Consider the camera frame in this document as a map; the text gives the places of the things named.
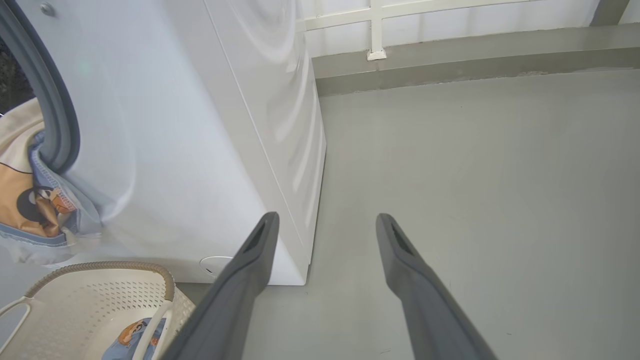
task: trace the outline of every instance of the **laundry basket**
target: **laundry basket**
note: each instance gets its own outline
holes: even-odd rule
[[[130,324],[152,318],[133,359],[142,359],[162,318],[164,329],[153,359],[180,331],[194,309],[160,265],[103,261],[60,268],[20,299],[26,314],[0,348],[0,359],[100,359]]]

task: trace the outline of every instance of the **clothes in basket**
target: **clothes in basket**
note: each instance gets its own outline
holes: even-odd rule
[[[44,131],[37,99],[0,119],[0,243],[15,262],[68,260],[102,230],[93,203],[40,159]]]
[[[134,322],[127,326],[118,336],[118,338],[111,344],[111,346],[104,352],[102,360],[130,360],[133,359],[133,354],[136,352],[136,347],[140,342],[142,334],[147,328],[147,324],[151,318],[144,318],[138,322]],[[142,357],[144,360],[151,360],[151,357],[156,351],[158,340],[162,335],[164,329],[164,322],[166,319],[160,320],[160,323],[154,331],[154,335],[151,337],[151,342],[148,344],[145,350],[145,355]]]

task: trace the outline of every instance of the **gray floor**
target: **gray floor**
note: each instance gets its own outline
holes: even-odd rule
[[[380,212],[499,358],[640,357],[640,70],[396,88],[321,108],[309,280],[260,295],[245,359],[413,358],[380,263]]]

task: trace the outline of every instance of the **white washing machine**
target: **white washing machine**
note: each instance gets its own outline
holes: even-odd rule
[[[65,177],[104,225],[60,265],[143,258],[212,282],[277,211],[270,284],[305,284],[326,140],[295,0],[15,3],[75,111]]]

